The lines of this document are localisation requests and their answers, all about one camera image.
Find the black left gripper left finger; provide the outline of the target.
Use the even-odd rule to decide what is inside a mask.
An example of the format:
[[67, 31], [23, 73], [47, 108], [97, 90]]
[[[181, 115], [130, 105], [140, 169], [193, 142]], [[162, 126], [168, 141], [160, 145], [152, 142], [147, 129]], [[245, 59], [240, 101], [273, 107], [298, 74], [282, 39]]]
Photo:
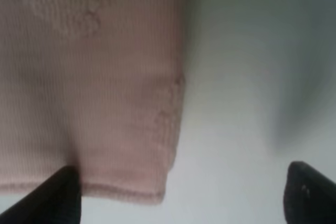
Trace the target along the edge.
[[1, 213], [1, 223], [80, 223], [79, 173], [65, 166]]

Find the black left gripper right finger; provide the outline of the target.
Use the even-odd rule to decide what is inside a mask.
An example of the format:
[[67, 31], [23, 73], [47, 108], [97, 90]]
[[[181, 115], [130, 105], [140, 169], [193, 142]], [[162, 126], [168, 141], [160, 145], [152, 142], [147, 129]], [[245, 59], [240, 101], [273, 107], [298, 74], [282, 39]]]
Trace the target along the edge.
[[335, 182], [305, 162], [292, 162], [283, 207], [289, 224], [335, 223]]

